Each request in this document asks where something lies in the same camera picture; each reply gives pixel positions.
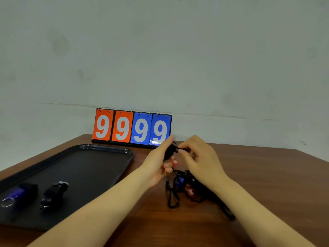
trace metal ring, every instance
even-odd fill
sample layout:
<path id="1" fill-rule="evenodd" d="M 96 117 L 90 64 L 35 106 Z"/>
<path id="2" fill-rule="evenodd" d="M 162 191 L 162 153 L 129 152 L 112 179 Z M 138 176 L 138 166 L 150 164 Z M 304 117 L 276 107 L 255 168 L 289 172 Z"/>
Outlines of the metal ring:
<path id="1" fill-rule="evenodd" d="M 11 204 L 5 205 L 4 202 L 6 202 L 8 200 L 12 200 Z M 15 199 L 14 198 L 5 198 L 4 200 L 2 200 L 1 207 L 7 208 L 9 206 L 12 206 L 14 203 L 15 203 Z"/>

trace person's right hand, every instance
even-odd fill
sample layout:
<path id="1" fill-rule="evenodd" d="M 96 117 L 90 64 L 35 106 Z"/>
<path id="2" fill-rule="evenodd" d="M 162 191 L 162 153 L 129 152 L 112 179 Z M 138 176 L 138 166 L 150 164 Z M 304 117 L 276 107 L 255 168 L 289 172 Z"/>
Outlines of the person's right hand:
<path id="1" fill-rule="evenodd" d="M 185 150 L 178 152 L 183 156 L 193 176 L 210 190 L 214 191 L 218 184 L 228 179 L 215 150 L 200 137 L 194 135 L 178 147 L 191 149 L 190 153 Z"/>

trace orange number card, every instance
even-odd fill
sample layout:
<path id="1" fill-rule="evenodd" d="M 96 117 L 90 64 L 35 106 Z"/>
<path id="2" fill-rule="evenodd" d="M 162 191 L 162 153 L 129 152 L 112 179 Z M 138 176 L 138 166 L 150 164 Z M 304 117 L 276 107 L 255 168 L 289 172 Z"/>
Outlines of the orange number card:
<path id="1" fill-rule="evenodd" d="M 129 143 L 134 112 L 116 111 L 112 140 Z"/>
<path id="2" fill-rule="evenodd" d="M 111 136 L 113 110 L 96 109 L 94 140 L 109 140 Z"/>

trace white digit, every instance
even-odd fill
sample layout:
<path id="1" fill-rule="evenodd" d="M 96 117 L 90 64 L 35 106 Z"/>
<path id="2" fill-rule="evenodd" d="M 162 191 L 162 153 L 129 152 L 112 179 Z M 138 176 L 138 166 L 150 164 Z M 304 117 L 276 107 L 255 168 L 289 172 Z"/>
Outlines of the white digit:
<path id="1" fill-rule="evenodd" d="M 97 128 L 98 130 L 103 130 L 103 132 L 96 132 L 96 136 L 99 139 L 102 139 L 106 136 L 107 132 L 109 131 L 109 117 L 105 116 L 105 115 L 101 115 L 98 117 L 97 120 Z"/>
<path id="2" fill-rule="evenodd" d="M 139 129 L 140 124 L 143 124 L 143 129 L 142 130 Z M 148 126 L 147 126 L 146 119 L 138 119 L 136 121 L 136 125 L 135 125 L 136 133 L 138 133 L 138 134 L 142 133 L 141 137 L 138 137 L 138 135 L 134 136 L 134 139 L 135 139 L 136 142 L 143 142 L 146 139 L 147 129 L 148 129 Z"/>
<path id="3" fill-rule="evenodd" d="M 121 127 L 121 122 L 124 121 L 124 127 Z M 124 140 L 129 132 L 129 120 L 126 117 L 120 117 L 117 122 L 117 129 L 119 132 L 123 132 L 123 135 L 121 136 L 120 133 L 117 133 L 115 136 L 118 140 Z"/>
<path id="4" fill-rule="evenodd" d="M 161 132 L 159 132 L 159 125 L 162 125 Z M 161 144 L 166 139 L 167 125 L 163 120 L 158 120 L 157 122 L 155 122 L 154 133 L 156 136 L 161 136 L 160 140 L 158 138 L 153 138 L 153 140 L 156 141 L 158 144 Z"/>

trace number card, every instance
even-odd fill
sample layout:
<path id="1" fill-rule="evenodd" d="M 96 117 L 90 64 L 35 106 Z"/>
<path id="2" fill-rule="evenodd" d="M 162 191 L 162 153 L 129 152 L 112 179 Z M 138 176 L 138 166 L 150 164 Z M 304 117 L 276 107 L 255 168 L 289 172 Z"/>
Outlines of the number card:
<path id="1" fill-rule="evenodd" d="M 135 113 L 130 143 L 148 145 L 150 143 L 151 124 L 152 114 Z"/>
<path id="2" fill-rule="evenodd" d="M 109 140 L 111 136 L 112 121 L 113 121 L 113 110 L 97 108 L 93 139 Z"/>
<path id="3" fill-rule="evenodd" d="M 153 114 L 149 145 L 160 145 L 169 137 L 171 115 Z"/>
<path id="4" fill-rule="evenodd" d="M 129 143 L 134 112 L 116 111 L 112 141 Z"/>

